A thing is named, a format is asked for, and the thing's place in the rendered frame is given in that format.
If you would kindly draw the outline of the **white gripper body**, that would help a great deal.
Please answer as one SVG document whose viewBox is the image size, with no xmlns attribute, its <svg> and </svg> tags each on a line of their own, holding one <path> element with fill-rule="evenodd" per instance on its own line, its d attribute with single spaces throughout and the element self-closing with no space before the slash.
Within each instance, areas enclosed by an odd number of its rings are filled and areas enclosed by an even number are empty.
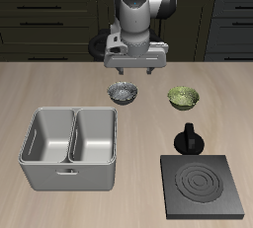
<svg viewBox="0 0 253 228">
<path fill-rule="evenodd" d="M 165 42 L 151 42 L 148 51 L 138 57 L 126 54 L 106 53 L 104 65 L 111 68 L 161 68 L 166 65 L 169 45 Z"/>
</svg>

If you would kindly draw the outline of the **black bowl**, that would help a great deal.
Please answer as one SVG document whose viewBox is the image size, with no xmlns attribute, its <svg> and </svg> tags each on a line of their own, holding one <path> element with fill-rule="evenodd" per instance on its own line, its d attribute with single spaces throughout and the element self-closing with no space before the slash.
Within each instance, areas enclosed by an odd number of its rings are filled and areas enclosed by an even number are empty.
<svg viewBox="0 0 253 228">
<path fill-rule="evenodd" d="M 107 89 L 107 93 L 114 103 L 124 106 L 133 102 L 138 90 L 130 82 L 116 82 Z"/>
</svg>

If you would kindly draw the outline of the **green bowl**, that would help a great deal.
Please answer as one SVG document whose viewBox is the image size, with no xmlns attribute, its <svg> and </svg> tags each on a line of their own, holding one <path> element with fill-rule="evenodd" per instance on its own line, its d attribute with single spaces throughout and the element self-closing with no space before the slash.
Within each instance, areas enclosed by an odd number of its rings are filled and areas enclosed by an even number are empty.
<svg viewBox="0 0 253 228">
<path fill-rule="evenodd" d="M 170 104 L 179 111 L 192 109 L 200 99 L 200 95 L 195 89 L 185 86 L 170 89 L 167 97 Z"/>
</svg>

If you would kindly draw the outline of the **round black stove knob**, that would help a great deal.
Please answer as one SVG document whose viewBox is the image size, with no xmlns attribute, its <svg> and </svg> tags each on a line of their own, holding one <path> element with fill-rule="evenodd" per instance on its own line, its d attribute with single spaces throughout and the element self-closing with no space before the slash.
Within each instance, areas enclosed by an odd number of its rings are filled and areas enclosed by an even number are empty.
<svg viewBox="0 0 253 228">
<path fill-rule="evenodd" d="M 187 122 L 184 131 L 176 135 L 174 147 L 182 155 L 199 155 L 203 152 L 205 143 L 195 132 L 194 125 Z"/>
</svg>

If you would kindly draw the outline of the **dark kitchen cupboards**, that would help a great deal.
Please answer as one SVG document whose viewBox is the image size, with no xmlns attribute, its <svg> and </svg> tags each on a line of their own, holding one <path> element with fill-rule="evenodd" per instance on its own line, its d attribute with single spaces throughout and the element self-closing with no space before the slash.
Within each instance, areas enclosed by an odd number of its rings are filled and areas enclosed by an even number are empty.
<svg viewBox="0 0 253 228">
<path fill-rule="evenodd" d="M 169 62 L 202 61 L 214 0 L 178 0 L 152 36 L 169 44 Z M 88 42 L 113 22 L 113 0 L 0 0 L 0 61 L 91 61 Z"/>
</svg>

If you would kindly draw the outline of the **white two-bin basket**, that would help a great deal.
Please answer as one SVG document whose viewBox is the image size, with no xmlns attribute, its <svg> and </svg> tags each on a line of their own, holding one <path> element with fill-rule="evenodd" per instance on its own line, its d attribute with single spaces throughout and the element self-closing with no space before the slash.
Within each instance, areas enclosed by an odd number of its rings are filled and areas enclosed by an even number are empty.
<svg viewBox="0 0 253 228">
<path fill-rule="evenodd" d="M 117 160 L 117 110 L 37 109 L 19 164 L 33 190 L 111 190 Z"/>
</svg>

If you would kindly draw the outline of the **dark grey stove plate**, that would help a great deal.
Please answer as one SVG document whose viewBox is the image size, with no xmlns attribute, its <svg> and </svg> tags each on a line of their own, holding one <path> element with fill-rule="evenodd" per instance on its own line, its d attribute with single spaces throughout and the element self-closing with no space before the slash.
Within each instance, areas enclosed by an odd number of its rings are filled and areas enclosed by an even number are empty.
<svg viewBox="0 0 253 228">
<path fill-rule="evenodd" d="M 224 155 L 161 155 L 167 219 L 242 219 L 244 210 Z"/>
</svg>

